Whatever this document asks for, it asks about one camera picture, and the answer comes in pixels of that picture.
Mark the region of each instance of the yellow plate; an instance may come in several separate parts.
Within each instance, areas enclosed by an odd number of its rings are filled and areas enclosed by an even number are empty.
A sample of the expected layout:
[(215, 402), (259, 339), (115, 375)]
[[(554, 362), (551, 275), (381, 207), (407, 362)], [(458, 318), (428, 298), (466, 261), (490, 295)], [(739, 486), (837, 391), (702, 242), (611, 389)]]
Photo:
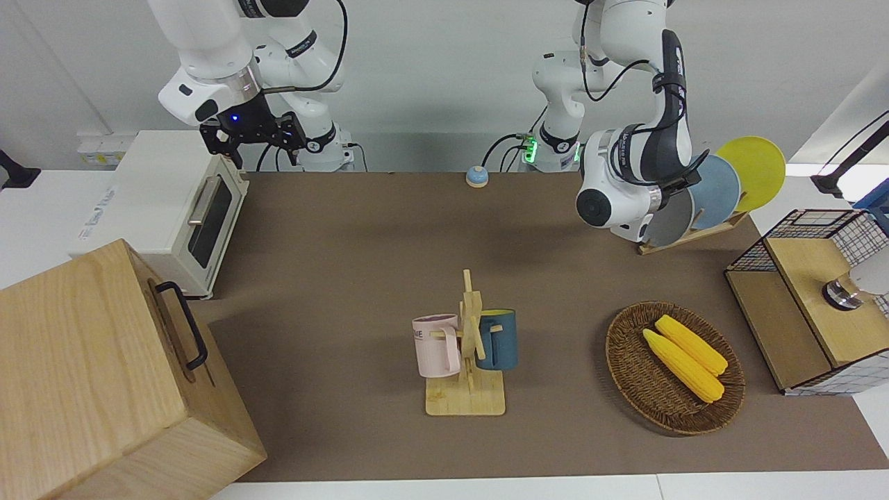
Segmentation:
[(732, 164), (745, 193), (735, 209), (749, 212), (772, 201), (787, 173), (784, 154), (778, 146), (763, 137), (739, 137), (728, 141), (717, 155)]

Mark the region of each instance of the oven window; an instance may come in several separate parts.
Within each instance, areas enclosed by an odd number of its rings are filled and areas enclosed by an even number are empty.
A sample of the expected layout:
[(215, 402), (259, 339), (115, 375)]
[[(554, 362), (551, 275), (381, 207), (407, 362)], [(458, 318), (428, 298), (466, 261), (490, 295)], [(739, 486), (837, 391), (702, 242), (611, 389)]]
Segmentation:
[(188, 251), (204, 269), (207, 269), (207, 264), (210, 262), (210, 255), (216, 247), (216, 240), (219, 239), (225, 216), (228, 214), (228, 206), (231, 205), (231, 191), (222, 176), (217, 175), (217, 177), (222, 182), (210, 204), (207, 218), (203, 225), (197, 226), (191, 233), (191, 239), (188, 242)]

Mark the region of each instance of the blue plate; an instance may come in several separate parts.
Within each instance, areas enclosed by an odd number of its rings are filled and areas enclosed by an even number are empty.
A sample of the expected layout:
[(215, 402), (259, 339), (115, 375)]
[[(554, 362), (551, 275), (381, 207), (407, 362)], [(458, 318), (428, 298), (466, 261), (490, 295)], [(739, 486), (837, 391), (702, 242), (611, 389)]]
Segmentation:
[(738, 206), (741, 197), (741, 180), (732, 164), (721, 157), (710, 154), (698, 167), (701, 182), (689, 190), (694, 198), (694, 206), (704, 213), (692, 224), (692, 229), (706, 230), (725, 222)]

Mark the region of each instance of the gray plate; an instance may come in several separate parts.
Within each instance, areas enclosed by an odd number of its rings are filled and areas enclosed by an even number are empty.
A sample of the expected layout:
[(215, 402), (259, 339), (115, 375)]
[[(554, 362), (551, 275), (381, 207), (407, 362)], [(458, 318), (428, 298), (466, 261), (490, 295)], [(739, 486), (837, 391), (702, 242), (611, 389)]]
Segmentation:
[(698, 173), (701, 175), (701, 182), (689, 190), (692, 192), (695, 208), (704, 213), (692, 227), (705, 230), (718, 226), (732, 215), (738, 206), (738, 198), (741, 197), (741, 181), (731, 164), (713, 154), (704, 159)]
[(688, 190), (673, 195), (667, 206), (654, 214), (645, 230), (644, 241), (651, 246), (676, 243), (692, 226), (694, 199)]

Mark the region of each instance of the black stand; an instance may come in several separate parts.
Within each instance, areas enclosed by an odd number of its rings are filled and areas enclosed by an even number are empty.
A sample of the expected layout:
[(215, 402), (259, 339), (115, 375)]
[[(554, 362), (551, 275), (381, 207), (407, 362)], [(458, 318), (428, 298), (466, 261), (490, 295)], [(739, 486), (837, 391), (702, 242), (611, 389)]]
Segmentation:
[(889, 122), (884, 123), (876, 132), (871, 134), (870, 137), (858, 147), (858, 149), (853, 151), (848, 158), (839, 164), (837, 170), (828, 175), (813, 175), (810, 177), (812, 182), (814, 182), (815, 187), (818, 188), (818, 191), (824, 194), (833, 195), (834, 198), (842, 198), (843, 191), (837, 186), (839, 178), (846, 172), (849, 172), (849, 169), (856, 166), (858, 162), (862, 161), (862, 159), (882, 142), (887, 135), (889, 135)]
[(40, 174), (39, 168), (28, 168), (19, 165), (0, 149), (0, 166), (9, 174), (9, 180), (3, 185), (6, 188), (27, 188)]

